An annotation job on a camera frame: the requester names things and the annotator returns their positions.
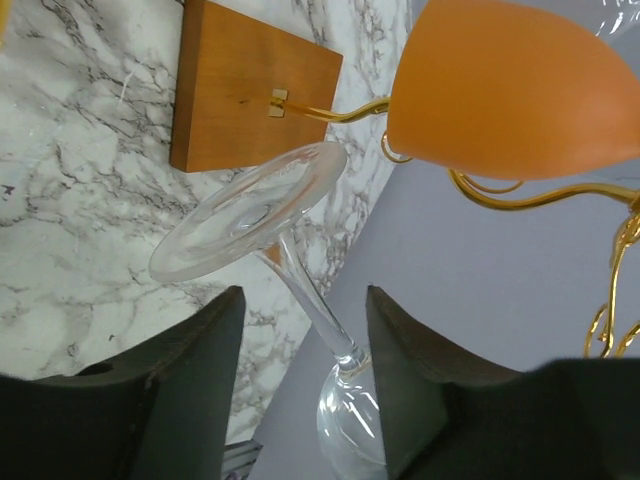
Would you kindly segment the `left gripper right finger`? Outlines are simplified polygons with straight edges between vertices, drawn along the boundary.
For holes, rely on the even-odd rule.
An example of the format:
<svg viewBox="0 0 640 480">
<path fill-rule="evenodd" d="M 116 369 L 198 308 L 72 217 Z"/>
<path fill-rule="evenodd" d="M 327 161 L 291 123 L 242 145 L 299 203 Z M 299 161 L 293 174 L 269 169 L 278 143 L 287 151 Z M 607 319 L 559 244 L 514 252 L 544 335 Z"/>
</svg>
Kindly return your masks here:
<svg viewBox="0 0 640 480">
<path fill-rule="evenodd" d="M 558 359 L 520 372 L 367 292 L 391 479 L 635 479 L 639 362 Z"/>
</svg>

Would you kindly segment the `orange plastic goblet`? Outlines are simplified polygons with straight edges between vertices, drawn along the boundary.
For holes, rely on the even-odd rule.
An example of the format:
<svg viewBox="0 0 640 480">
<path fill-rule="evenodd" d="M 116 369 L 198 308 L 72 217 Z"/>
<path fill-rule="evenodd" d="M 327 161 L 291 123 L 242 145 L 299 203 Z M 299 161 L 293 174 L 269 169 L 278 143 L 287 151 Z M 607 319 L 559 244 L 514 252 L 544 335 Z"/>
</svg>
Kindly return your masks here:
<svg viewBox="0 0 640 480">
<path fill-rule="evenodd" d="M 510 1 L 430 1 L 387 117 L 398 154 L 501 180 L 544 180 L 639 154 L 639 81 L 570 19 Z"/>
</svg>

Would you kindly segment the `clear wine glass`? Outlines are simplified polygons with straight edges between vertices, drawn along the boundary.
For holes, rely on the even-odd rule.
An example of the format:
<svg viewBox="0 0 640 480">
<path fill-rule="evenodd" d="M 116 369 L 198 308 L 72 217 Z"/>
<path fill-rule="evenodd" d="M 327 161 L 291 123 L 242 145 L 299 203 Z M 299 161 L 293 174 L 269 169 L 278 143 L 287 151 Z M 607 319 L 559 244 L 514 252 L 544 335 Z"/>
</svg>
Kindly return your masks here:
<svg viewBox="0 0 640 480">
<path fill-rule="evenodd" d="M 335 365 L 316 416 L 320 449 L 338 479 L 384 479 L 386 459 L 370 350 L 354 342 L 304 267 L 294 226 L 336 184 L 345 148 L 322 141 L 245 172 L 189 213 L 154 250 L 158 282 L 196 279 L 253 254 L 280 277 Z"/>
<path fill-rule="evenodd" d="M 600 0 L 597 5 L 595 35 L 607 41 L 639 26 L 639 0 Z"/>
</svg>

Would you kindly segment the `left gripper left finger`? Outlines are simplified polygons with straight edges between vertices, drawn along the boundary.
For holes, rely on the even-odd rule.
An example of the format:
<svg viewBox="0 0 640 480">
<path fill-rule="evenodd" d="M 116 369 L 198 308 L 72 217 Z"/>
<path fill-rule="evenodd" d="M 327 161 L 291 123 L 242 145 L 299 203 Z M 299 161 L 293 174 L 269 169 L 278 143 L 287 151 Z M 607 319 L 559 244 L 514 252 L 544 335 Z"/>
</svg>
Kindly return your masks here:
<svg viewBox="0 0 640 480">
<path fill-rule="evenodd" d="M 232 286 L 73 376 L 1 379 L 5 479 L 217 479 L 243 336 Z"/>
</svg>

